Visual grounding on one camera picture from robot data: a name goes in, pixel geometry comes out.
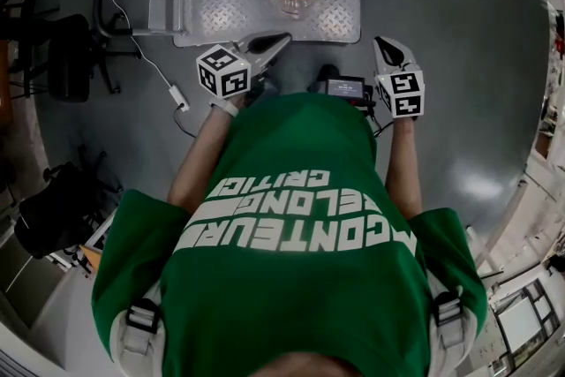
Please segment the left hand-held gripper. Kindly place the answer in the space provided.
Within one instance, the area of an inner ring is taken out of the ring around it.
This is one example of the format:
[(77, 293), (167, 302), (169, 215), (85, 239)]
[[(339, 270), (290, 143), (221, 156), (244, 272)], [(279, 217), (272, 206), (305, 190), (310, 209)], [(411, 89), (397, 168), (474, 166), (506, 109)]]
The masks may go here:
[(291, 41), (288, 32), (267, 31), (215, 44), (196, 58), (198, 82), (218, 99), (248, 92), (252, 78), (265, 71)]

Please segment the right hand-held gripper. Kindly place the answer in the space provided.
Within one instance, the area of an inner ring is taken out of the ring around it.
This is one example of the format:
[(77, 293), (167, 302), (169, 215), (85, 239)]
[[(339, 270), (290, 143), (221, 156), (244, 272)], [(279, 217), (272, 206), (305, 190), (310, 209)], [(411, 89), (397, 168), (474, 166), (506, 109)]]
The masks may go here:
[(376, 91), (393, 119), (420, 117), (425, 108), (425, 83), (413, 52), (385, 36), (373, 38)]

